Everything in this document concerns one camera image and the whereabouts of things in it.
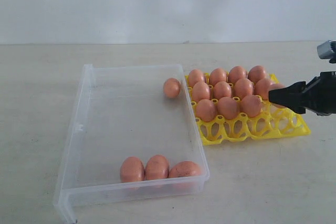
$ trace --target clear plastic container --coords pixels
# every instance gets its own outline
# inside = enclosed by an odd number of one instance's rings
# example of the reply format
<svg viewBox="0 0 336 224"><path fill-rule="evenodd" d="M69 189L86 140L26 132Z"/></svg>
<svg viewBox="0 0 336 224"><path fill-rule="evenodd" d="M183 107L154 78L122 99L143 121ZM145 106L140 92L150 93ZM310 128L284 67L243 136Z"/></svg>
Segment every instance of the clear plastic container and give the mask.
<svg viewBox="0 0 336 224"><path fill-rule="evenodd" d="M181 81L180 95L164 97L166 79ZM201 176L121 183L129 156L143 164L156 154L170 167L194 161ZM85 65L61 162L54 205L76 223L73 206L198 193L209 169L181 65L94 68Z"/></svg>

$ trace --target egg tray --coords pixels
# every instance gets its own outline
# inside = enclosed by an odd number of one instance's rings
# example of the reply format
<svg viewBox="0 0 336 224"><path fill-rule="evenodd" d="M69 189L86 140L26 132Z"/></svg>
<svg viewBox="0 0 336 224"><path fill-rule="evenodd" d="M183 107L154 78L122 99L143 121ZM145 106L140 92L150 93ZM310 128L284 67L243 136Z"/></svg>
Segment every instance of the egg tray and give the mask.
<svg viewBox="0 0 336 224"><path fill-rule="evenodd" d="M209 83L209 74L204 74ZM274 74L270 74L270 79L279 83ZM213 86L209 84L211 94ZM192 87L188 87L191 97ZM196 109L197 103L192 101L192 107ZM269 101L262 100L262 111L254 117L249 118L247 114L240 113L232 120L225 119L222 115L217 115L211 122L204 122L200 118L195 118L203 145L220 144L223 140L230 142L241 142L248 137L258 139L271 139L282 137L304 136L311 133L302 116L294 113L289 108L279 109Z"/></svg>

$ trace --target white wall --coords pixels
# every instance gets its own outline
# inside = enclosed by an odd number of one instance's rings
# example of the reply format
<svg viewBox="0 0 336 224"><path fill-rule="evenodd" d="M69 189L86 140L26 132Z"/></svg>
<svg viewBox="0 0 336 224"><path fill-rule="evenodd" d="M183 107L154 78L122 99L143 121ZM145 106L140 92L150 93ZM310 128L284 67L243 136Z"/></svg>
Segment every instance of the white wall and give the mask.
<svg viewBox="0 0 336 224"><path fill-rule="evenodd" d="M0 44L335 37L336 0L0 0Z"/></svg>

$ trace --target egg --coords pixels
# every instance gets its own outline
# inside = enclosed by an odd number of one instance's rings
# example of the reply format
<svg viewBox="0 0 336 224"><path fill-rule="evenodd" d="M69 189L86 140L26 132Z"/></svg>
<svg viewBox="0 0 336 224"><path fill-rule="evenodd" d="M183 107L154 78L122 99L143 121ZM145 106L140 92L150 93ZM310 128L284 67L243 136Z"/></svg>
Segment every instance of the egg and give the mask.
<svg viewBox="0 0 336 224"><path fill-rule="evenodd" d="M249 79L239 79L234 85L234 95L243 99L245 96L253 94L253 89L253 83Z"/></svg>
<svg viewBox="0 0 336 224"><path fill-rule="evenodd" d="M199 81L196 83L191 92L191 97L195 102L199 102L202 99L210 99L211 92L208 84L206 84L204 81Z"/></svg>
<svg viewBox="0 0 336 224"><path fill-rule="evenodd" d="M216 105L211 100L200 100L196 105L195 115L204 122L210 122L217 115Z"/></svg>
<svg viewBox="0 0 336 224"><path fill-rule="evenodd" d="M190 71L189 76L188 76L189 87L193 87L199 81L206 82L204 73L199 69L194 69Z"/></svg>
<svg viewBox="0 0 336 224"><path fill-rule="evenodd" d="M267 77L266 69L263 66L255 66L249 71L247 78L254 84Z"/></svg>
<svg viewBox="0 0 336 224"><path fill-rule="evenodd" d="M220 81L226 81L226 72L223 68L216 68L210 73L209 84L215 86Z"/></svg>
<svg viewBox="0 0 336 224"><path fill-rule="evenodd" d="M272 84L273 81L268 78L261 79L254 87L254 94L261 96L263 100L268 100L268 88Z"/></svg>
<svg viewBox="0 0 336 224"><path fill-rule="evenodd" d="M145 168L137 157L128 157L120 167L121 182L136 182L145 179Z"/></svg>
<svg viewBox="0 0 336 224"><path fill-rule="evenodd" d="M219 100L222 97L231 97L232 90L226 81L220 81L214 86L214 98Z"/></svg>
<svg viewBox="0 0 336 224"><path fill-rule="evenodd" d="M183 161L176 164L169 172L169 178L181 178L199 176L202 174L202 169L199 165L192 161Z"/></svg>
<svg viewBox="0 0 336 224"><path fill-rule="evenodd" d="M228 82L235 84L239 79L246 78L246 76L247 76L247 72L243 67L235 66L233 69L230 70L230 73L227 79L228 79Z"/></svg>
<svg viewBox="0 0 336 224"><path fill-rule="evenodd" d="M181 84L175 78L169 78L163 85L163 93L168 98L176 98L181 91Z"/></svg>
<svg viewBox="0 0 336 224"><path fill-rule="evenodd" d="M240 102L240 110L247 114L249 118L254 118L261 113L263 103L259 97L250 94L245 96Z"/></svg>
<svg viewBox="0 0 336 224"><path fill-rule="evenodd" d="M232 120L240 113L239 104L231 97L222 97L217 103L218 113L225 119Z"/></svg>
<svg viewBox="0 0 336 224"><path fill-rule="evenodd" d="M283 89L285 87L286 86L281 84L281 83L275 83L275 84L272 84L271 86L269 86L268 92L271 91L271 90L274 90L274 89ZM282 106L282 105L277 105L277 104L274 104L274 103L272 103L272 104L279 109L284 109L285 108L285 106Z"/></svg>
<svg viewBox="0 0 336 224"><path fill-rule="evenodd" d="M145 176L147 180L168 178L169 162L162 155L155 155L151 157L145 169Z"/></svg>

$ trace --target table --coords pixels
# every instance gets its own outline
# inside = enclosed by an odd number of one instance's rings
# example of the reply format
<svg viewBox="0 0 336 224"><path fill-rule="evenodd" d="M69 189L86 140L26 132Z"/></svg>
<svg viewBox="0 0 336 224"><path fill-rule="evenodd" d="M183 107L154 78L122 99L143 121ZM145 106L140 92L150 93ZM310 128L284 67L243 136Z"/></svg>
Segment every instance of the table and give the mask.
<svg viewBox="0 0 336 224"><path fill-rule="evenodd" d="M288 86L335 70L321 42L0 46L1 223L61 223L52 198L84 64L263 64ZM334 223L335 116L304 119L310 136L206 146L201 194L77 207L79 223Z"/></svg>

